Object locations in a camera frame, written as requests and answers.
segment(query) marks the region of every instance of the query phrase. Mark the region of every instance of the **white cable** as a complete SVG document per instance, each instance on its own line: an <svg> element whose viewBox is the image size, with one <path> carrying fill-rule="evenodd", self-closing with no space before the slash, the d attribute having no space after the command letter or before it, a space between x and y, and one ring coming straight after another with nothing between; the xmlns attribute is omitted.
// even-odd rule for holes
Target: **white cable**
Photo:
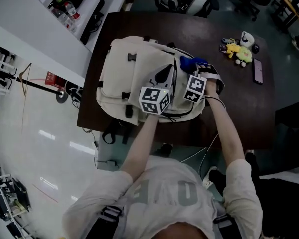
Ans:
<svg viewBox="0 0 299 239"><path fill-rule="evenodd" d="M196 156L198 153L200 153L200 152L203 151L204 149L206 149L206 147L205 147L205 148L202 148L201 150L199 150L199 151L196 152L195 154L192 154L192 155L190 155L189 157L185 158L184 160L181 161L181 163L183 163L183 162L189 160L190 158Z"/></svg>
<svg viewBox="0 0 299 239"><path fill-rule="evenodd" d="M201 170L201 167L203 166L204 159L205 159L205 157L206 157L206 155L207 155L207 153L208 153L210 147L213 145L214 141L216 140L217 136L218 136L218 133L217 133L217 135L215 136L215 138L213 139L213 141L211 142L211 144L209 145L208 149L206 150L205 155L204 155L204 157L203 157L203 159L202 159L202 161L201 161L201 163L200 163L200 165L199 165L199 169L198 169L199 177L201 177L201 175L200 175L200 170Z"/></svg>

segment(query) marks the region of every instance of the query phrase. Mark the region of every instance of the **gray t-shirt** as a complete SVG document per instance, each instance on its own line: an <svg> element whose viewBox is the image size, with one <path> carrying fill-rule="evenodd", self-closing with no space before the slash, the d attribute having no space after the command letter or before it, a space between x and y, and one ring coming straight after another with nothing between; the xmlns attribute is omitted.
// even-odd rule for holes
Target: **gray t-shirt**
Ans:
<svg viewBox="0 0 299 239"><path fill-rule="evenodd" d="M226 212L243 230L243 238L258 239L262 209L245 160L232 162L226 171L223 192ZM85 239L95 222L95 214L106 205L125 199L126 227L123 238L150 239L176 222L186 222L215 238L215 200L189 166L169 158L151 157L144 173L132 182L123 171L98 170L93 183L63 216L67 239Z"/></svg>

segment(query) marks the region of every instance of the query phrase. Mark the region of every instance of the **dark brown table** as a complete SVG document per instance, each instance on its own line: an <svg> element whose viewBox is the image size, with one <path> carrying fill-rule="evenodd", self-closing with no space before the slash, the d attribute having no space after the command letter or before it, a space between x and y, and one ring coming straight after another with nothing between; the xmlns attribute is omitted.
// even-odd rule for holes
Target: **dark brown table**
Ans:
<svg viewBox="0 0 299 239"><path fill-rule="evenodd" d="M96 88L111 42L127 36L150 36L160 44L174 42L177 48L213 64L225 88L220 94L245 149L268 149L274 137L274 79L264 39L254 36L262 62L263 85L253 82L252 64L245 68L218 51L222 38L240 38L241 31L215 25L207 19L175 13L119 12L107 16L87 71L77 125L104 132L111 121L96 101ZM135 135L142 125L135 127ZM158 125L155 140L188 146L209 146L216 135L210 107L195 119ZM217 139L213 147L220 147Z"/></svg>

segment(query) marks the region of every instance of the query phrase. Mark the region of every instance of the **floor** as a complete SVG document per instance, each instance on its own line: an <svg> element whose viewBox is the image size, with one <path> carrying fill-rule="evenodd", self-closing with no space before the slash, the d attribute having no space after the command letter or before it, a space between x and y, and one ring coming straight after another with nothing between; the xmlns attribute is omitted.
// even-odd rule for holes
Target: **floor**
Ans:
<svg viewBox="0 0 299 239"><path fill-rule="evenodd" d="M266 39L272 59L275 85L276 108L299 101L299 53L291 45L290 37L280 33L269 17L270 7L262 8L258 20L235 13L228 0L219 0L220 11L212 12L209 20L244 30ZM136 0L132 11L156 10L150 0ZM296 25L291 29L299 32ZM29 64L17 58L15 65L22 71ZM47 69L31 67L29 79L44 84ZM14 82L11 93L0 97L0 165L4 172L11 173L27 188L31 211L24 215L31 221L31 230L41 239L56 239L63 236L61 216L73 204L89 184L95 171L96 160L115 160L120 165L129 149L117 138L114 145L100 142L99 150L93 144L93 136L76 126L78 109L71 100L59 104L55 95L29 87L27 98L20 83ZM263 174L287 169L297 165L297 153L285 151L287 128L276 128L274 149L257 150L256 157ZM156 143L153 149L159 148ZM175 146L172 158L182 160L197 152L199 148ZM198 170L204 152L186 163ZM224 171L221 152L212 150L206 156L202 176L211 165ZM99 168L115 170L112 164L99 163Z"/></svg>

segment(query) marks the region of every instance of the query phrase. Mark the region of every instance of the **smartphone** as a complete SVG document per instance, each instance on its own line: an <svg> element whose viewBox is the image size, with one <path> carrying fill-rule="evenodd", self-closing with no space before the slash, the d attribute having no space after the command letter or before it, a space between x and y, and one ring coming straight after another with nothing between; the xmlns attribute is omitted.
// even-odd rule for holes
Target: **smartphone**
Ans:
<svg viewBox="0 0 299 239"><path fill-rule="evenodd" d="M256 58L253 59L253 81L258 84L263 83L263 68Z"/></svg>

